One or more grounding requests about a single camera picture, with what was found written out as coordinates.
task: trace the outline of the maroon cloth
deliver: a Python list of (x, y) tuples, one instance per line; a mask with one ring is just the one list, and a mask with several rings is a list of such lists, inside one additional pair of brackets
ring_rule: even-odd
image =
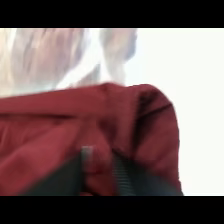
[(17, 195), (92, 146), (86, 184), (116, 195), (112, 150), (181, 189), (179, 136), (170, 101), (155, 87), (103, 84), (0, 100), (0, 195)]

